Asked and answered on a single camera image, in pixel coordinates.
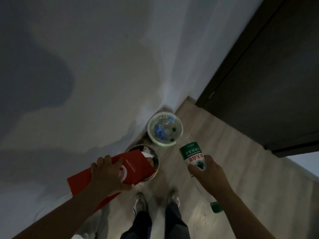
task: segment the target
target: forearm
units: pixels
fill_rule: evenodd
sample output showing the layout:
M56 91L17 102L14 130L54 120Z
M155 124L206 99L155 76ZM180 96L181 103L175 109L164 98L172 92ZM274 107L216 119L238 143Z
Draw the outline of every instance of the forearm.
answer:
M222 193L218 202L237 239L275 239L233 191Z
M88 185L77 196L39 219L13 239L70 239L103 199L94 186Z

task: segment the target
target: green bottle cap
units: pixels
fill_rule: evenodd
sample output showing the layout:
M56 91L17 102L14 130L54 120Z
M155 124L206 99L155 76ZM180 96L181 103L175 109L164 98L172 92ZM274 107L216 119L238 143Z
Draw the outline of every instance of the green bottle cap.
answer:
M213 210L214 213L219 213L223 211L222 207L217 201L211 203L211 209Z

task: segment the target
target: dark pants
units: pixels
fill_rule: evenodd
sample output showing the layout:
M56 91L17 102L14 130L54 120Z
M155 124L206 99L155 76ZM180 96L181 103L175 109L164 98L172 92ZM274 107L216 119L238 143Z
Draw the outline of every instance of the dark pants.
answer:
M152 220L150 215L139 212L133 222L132 227L122 234L121 239L149 239L152 230ZM181 213L177 204L170 203L165 209L165 238L189 238L188 227L181 220Z

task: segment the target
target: door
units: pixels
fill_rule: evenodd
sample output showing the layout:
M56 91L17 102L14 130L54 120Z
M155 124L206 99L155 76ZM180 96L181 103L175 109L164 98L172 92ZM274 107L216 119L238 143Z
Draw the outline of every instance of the door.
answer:
M279 157L319 150L319 0L284 0L203 108Z

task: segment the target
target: person's left hand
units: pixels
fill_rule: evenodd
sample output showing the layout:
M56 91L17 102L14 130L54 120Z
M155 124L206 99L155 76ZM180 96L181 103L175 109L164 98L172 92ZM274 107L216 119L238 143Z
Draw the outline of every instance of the person's left hand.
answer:
M131 185L125 185L119 178L119 171L122 166L123 158L116 164L112 164L111 156L99 157L96 163L91 164L92 180L90 186L102 193L104 198L117 192L130 190Z

